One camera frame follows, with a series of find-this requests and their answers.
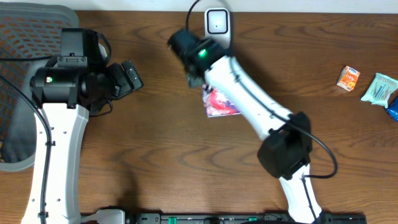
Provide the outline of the red purple snack packet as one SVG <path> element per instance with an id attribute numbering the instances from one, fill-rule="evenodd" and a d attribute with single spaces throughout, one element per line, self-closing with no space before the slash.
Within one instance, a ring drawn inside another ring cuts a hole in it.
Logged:
<path id="1" fill-rule="evenodd" d="M 202 100 L 208 118 L 241 114 L 222 92 L 209 85 L 202 86 Z"/>

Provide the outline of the small orange box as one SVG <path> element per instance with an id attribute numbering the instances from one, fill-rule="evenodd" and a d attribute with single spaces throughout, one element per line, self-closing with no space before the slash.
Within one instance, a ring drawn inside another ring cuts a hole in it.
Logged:
<path id="1" fill-rule="evenodd" d="M 359 76 L 360 76 L 359 71 L 349 66 L 345 66 L 345 68 L 342 70 L 340 74 L 340 77 L 336 85 L 346 91 L 352 91 L 356 86 Z"/>

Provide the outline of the teal snack packet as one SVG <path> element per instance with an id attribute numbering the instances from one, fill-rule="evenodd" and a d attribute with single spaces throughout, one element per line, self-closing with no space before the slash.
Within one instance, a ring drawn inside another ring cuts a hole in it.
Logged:
<path id="1" fill-rule="evenodd" d="M 372 105 L 388 108 L 390 95 L 397 90 L 397 80 L 381 73 L 376 73 L 361 101 L 368 101 Z"/>

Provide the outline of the blue cookie packet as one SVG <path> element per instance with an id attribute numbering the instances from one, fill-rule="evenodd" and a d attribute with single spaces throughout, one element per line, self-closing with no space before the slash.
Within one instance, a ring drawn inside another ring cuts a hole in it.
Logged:
<path id="1" fill-rule="evenodd" d="M 398 97 L 386 108 L 387 114 L 396 122 L 398 122 Z"/>

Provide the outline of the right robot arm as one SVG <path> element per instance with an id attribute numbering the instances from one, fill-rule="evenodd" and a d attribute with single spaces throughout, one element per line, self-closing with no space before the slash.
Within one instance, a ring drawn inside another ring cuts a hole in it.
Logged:
<path id="1" fill-rule="evenodd" d="M 168 40 L 182 62 L 190 87 L 206 83 L 219 89 L 247 119 L 262 141 L 257 152 L 263 168 L 279 179 L 290 217 L 299 223 L 319 223 L 310 173 L 310 121 L 272 99 L 240 66 L 229 48 L 180 29 Z"/>

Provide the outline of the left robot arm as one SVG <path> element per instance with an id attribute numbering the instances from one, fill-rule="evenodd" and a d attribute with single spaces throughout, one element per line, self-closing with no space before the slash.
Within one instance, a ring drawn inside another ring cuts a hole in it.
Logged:
<path id="1" fill-rule="evenodd" d="M 110 58 L 111 47 L 103 34 L 63 29 L 60 55 L 30 79 L 37 140 L 23 223 L 134 223 L 134 217 L 118 207 L 84 216 L 78 202 L 80 152 L 88 120 L 144 85 L 131 61 L 110 63 Z"/>

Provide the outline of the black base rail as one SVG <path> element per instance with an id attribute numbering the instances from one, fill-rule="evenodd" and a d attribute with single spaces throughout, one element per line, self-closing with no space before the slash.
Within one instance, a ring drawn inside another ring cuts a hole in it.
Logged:
<path id="1" fill-rule="evenodd" d="M 264 214 L 162 214 L 132 213 L 118 207 L 106 207 L 81 218 L 81 223 L 126 224 L 238 224 L 295 223 L 286 213 Z"/>

